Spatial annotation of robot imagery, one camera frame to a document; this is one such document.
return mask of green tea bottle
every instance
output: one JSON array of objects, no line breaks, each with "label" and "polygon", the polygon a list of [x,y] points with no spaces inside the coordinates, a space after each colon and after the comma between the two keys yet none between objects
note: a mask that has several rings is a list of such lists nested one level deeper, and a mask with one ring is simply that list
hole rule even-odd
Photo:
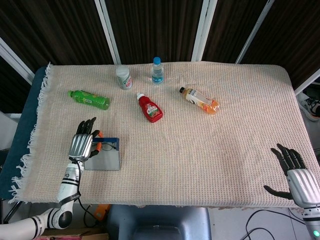
[{"label": "green tea bottle", "polygon": [[73,98],[78,103],[95,106],[99,109],[107,110],[110,105],[110,99],[103,96],[98,96],[90,92],[77,90],[68,91],[69,97]]}]

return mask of blue cushion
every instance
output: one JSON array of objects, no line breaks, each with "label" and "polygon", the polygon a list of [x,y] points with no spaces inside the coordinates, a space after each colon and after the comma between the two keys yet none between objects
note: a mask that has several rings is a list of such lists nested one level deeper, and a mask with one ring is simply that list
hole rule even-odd
[{"label": "blue cushion", "polygon": [[15,176],[21,177],[20,169],[16,168],[16,166],[22,166],[21,157],[30,153],[27,146],[30,140],[30,133],[37,123],[38,96],[45,75],[46,67],[39,68],[35,73],[28,98],[26,99],[15,131],[11,149],[0,174],[0,198],[6,200],[13,198],[12,192],[9,192],[11,185],[13,185],[11,178]]}]

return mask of red ketchup bottle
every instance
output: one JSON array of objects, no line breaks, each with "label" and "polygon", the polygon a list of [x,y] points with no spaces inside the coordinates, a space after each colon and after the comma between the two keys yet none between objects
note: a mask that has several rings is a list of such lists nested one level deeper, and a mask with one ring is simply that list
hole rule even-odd
[{"label": "red ketchup bottle", "polygon": [[136,99],[139,101],[139,105],[146,119],[151,123],[155,123],[164,115],[160,107],[152,102],[150,98],[146,97],[143,93],[137,93]]}]

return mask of green light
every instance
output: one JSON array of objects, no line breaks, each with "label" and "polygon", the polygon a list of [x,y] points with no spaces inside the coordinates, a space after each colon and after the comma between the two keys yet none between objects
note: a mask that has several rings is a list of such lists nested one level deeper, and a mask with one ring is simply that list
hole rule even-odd
[{"label": "green light", "polygon": [[320,232],[318,232],[317,230],[314,230],[314,231],[313,231],[313,234],[314,234],[316,237],[319,237],[319,236],[320,236]]}]

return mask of orange bottle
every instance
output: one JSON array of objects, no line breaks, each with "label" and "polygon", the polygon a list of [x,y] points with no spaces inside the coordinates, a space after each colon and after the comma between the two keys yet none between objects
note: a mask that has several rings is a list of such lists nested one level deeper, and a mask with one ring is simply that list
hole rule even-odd
[{"label": "orange bottle", "polygon": [[197,90],[181,87],[180,93],[187,101],[202,108],[208,114],[215,114],[219,109],[217,101],[203,96]]}]

